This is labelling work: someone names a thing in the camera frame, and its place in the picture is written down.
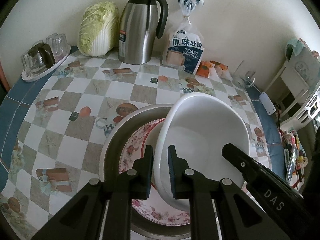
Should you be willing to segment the toast bread bag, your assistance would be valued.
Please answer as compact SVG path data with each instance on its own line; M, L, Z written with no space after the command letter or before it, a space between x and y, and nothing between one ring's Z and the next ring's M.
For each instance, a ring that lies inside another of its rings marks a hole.
M191 14L204 5L204 0L177 0L182 18L168 32L162 64L186 73L195 74L202 60L203 36L190 21Z

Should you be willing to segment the white lattice chair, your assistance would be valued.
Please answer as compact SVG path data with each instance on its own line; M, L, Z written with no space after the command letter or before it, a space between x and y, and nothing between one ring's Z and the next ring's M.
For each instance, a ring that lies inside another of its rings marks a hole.
M304 128L309 124L319 113L319 82L315 86L314 90L309 93L308 97L300 109L288 119L280 123L280 129L282 131L289 131L294 129L295 131Z

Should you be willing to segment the clear glass mug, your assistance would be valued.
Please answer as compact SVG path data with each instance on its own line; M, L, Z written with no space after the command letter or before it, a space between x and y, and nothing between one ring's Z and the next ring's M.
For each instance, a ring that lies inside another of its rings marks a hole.
M256 71L245 61L242 60L232 73L232 83L238 88L250 88L255 83Z

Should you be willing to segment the colourful clutter pile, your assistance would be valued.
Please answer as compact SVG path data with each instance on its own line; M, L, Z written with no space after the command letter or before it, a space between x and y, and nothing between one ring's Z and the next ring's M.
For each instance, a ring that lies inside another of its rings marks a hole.
M286 182L296 191L299 191L305 181L304 168L308 165L308 158L294 129L279 131L284 149Z

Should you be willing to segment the white tray with glasses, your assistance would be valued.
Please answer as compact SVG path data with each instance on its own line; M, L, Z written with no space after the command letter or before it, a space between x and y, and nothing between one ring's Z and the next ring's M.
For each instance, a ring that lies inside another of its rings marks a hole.
M33 82L50 74L67 59L70 51L65 34L53 33L45 41L37 41L21 56L22 80Z

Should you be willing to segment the white shelf unit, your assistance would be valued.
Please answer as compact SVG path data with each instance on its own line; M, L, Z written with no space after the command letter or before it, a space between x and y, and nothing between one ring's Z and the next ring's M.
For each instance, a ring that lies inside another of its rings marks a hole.
M278 80L290 91L281 100L286 114L291 117L303 106L319 82L319 53L311 51L306 42L299 38L289 40L285 46L285 62L265 92L276 88Z

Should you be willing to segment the white power adapter box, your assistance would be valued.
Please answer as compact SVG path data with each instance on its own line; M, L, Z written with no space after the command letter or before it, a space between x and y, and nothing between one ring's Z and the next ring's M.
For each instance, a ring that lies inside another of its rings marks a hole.
M268 115L272 115L273 113L276 112L276 108L274 104L272 103L271 99L268 97L268 95L265 92L262 92L259 95L259 100L262 103Z

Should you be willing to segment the round floral rim plate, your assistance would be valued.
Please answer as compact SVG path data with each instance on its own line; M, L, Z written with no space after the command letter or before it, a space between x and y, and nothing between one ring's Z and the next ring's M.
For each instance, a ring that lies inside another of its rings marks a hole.
M123 173L133 167L135 160L144 155L145 147L156 147L159 132L164 119L156 119L137 129L127 140L122 149L118 170ZM151 191L147 200L132 200L133 209L142 217L164 226L183 226L190 223L188 212L178 210L168 205L159 195L154 180L151 181Z

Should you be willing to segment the stainless steel thermos jug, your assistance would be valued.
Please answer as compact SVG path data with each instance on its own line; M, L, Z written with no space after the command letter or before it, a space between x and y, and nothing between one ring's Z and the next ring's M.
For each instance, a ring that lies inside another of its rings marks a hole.
M128 0L119 24L121 62L145 64L151 60L155 39L163 36L168 13L166 0Z

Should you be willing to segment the small white square bowl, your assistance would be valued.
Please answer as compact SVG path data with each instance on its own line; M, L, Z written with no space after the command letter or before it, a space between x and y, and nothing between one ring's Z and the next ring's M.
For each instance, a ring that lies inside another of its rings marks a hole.
M172 196L168 167L170 145L175 146L178 157L206 178L217 181L229 178L242 187L241 173L222 156L222 148L228 143L249 154L249 134L240 115L208 94L182 96L167 114L156 143L153 174L161 198L178 210L189 211L187 199L175 200Z

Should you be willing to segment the checkered blue-edged tablecloth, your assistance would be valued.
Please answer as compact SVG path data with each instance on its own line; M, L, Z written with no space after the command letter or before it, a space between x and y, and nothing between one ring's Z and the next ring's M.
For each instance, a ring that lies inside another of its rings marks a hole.
M103 144L118 122L147 105L175 103L199 89L244 120L253 156L284 175L276 124L256 88L241 89L161 65L129 65L112 51L72 53L56 72L19 79L1 104L1 211L20 239L33 235L99 173Z

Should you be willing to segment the napa cabbage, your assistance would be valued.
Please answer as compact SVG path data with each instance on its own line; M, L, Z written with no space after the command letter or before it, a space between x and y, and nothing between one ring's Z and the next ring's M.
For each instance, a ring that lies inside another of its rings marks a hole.
M118 23L115 3L103 1L87 7L78 33L80 53L91 57L107 54L117 45Z

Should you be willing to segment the orange snack packet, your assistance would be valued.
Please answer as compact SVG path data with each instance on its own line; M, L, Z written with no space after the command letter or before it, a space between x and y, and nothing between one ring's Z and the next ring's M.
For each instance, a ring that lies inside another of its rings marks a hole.
M220 62L216 62L216 61L210 61L215 68L215 71L217 73L217 75L222 78L222 79L230 79L230 73L229 73L229 69L228 66L225 64L222 64Z
M214 64L208 61L201 61L196 71L196 75L209 78Z

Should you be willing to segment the stainless steel round tray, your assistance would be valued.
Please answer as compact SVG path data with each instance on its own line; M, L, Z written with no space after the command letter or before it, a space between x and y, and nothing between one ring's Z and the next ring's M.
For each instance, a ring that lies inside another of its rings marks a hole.
M99 179L115 179L121 151L129 137L142 125L167 116L172 104L149 105L126 116L106 139L99 161ZM169 227L143 218L131 210L131 230L149 239L185 239L190 237L190 225Z

